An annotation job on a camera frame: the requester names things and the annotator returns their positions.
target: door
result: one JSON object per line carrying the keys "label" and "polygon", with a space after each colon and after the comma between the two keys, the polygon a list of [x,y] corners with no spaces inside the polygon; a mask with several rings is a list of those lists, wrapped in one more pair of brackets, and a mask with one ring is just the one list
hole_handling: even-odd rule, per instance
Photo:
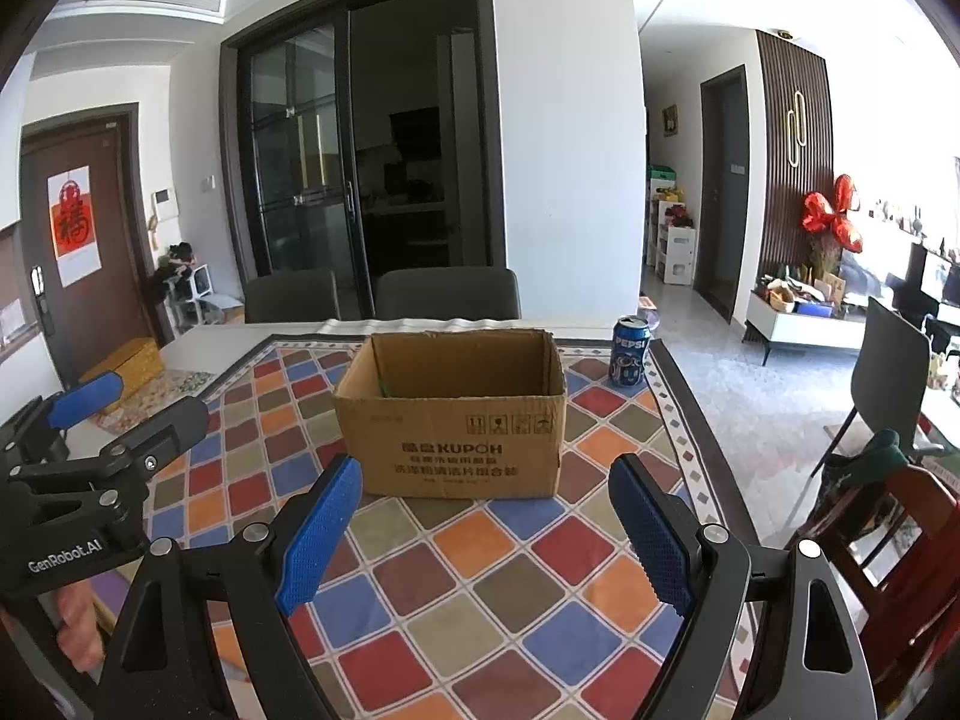
{"label": "door", "polygon": [[24,265],[65,385],[132,338],[152,338],[123,204],[117,121],[25,140],[20,161]]}
{"label": "door", "polygon": [[729,320],[740,281],[750,182],[750,121],[742,69],[707,81],[702,99],[704,186],[694,286]]}
{"label": "door", "polygon": [[373,315],[355,191],[346,11],[256,52],[251,131],[261,274],[331,269],[342,319]]}

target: glass panel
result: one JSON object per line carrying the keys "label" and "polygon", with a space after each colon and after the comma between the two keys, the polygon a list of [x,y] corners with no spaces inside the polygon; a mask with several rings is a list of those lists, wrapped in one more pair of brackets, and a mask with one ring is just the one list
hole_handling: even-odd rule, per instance
{"label": "glass panel", "polygon": [[333,103],[337,93],[333,74],[332,26],[311,29],[293,38],[294,47],[294,104],[328,101]]}
{"label": "glass panel", "polygon": [[255,122],[287,108],[287,44],[281,43],[253,57],[251,114]]}
{"label": "glass panel", "polygon": [[272,269],[330,269],[341,317],[361,319],[344,205],[334,37],[333,26],[312,29],[253,58],[254,117],[283,112],[253,129],[253,144]]}
{"label": "glass panel", "polygon": [[304,212],[301,230],[310,252],[308,267],[330,268],[337,279],[341,319],[361,319],[344,205],[308,203],[301,210]]}
{"label": "glass panel", "polygon": [[292,199],[303,189],[294,119],[280,119],[253,132],[260,205]]}
{"label": "glass panel", "polygon": [[263,230],[270,250],[273,271],[302,271],[310,268],[298,223],[298,208],[292,203],[263,213]]}

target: picture frame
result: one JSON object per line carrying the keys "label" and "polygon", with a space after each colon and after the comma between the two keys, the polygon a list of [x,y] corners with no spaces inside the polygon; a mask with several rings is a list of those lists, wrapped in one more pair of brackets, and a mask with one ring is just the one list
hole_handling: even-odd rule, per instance
{"label": "picture frame", "polygon": [[677,121],[677,106],[671,105],[664,108],[664,138],[669,138],[677,134],[679,122]]}

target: yellow storage box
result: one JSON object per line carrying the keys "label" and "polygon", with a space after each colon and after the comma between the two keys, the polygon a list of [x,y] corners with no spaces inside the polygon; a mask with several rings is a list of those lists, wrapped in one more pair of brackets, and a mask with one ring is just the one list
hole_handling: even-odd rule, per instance
{"label": "yellow storage box", "polygon": [[163,372],[163,361],[160,360],[157,342],[152,338],[134,338],[127,341],[104,362],[100,362],[99,365],[95,365],[80,376],[80,381],[89,381],[108,370],[120,374],[120,378],[123,379],[123,391],[120,392],[120,397],[107,408],[102,409],[101,413],[110,413],[117,409],[141,386]]}

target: cardboard box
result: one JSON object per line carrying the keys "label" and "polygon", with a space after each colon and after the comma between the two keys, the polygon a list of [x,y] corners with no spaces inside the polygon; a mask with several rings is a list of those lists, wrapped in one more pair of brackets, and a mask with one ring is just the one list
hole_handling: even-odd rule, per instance
{"label": "cardboard box", "polygon": [[557,489],[566,381],[544,331],[371,336],[334,404],[366,493],[536,498]]}

